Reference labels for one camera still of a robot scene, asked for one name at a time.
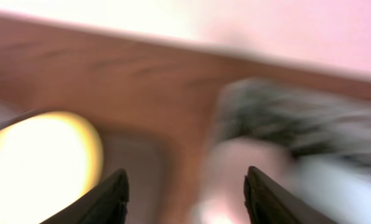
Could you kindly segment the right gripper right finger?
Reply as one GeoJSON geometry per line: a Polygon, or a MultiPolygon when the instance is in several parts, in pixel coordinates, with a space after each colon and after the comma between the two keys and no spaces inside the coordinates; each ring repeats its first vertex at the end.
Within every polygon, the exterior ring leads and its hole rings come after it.
{"type": "Polygon", "coordinates": [[[244,197],[252,224],[336,224],[254,166],[244,179],[244,197]]]}

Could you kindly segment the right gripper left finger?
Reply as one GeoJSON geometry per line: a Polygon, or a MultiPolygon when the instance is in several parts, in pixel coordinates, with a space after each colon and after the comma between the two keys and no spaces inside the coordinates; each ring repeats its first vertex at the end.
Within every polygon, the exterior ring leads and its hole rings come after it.
{"type": "Polygon", "coordinates": [[[129,181],[118,169],[77,201],[41,224],[125,224],[129,181]]]}

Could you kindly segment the yellow plate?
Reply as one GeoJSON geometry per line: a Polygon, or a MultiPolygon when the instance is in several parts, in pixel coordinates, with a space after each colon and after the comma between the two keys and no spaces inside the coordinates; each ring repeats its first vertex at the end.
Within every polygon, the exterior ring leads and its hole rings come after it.
{"type": "Polygon", "coordinates": [[[42,223],[99,181],[103,147],[85,118],[53,111],[0,129],[0,224],[42,223]]]}

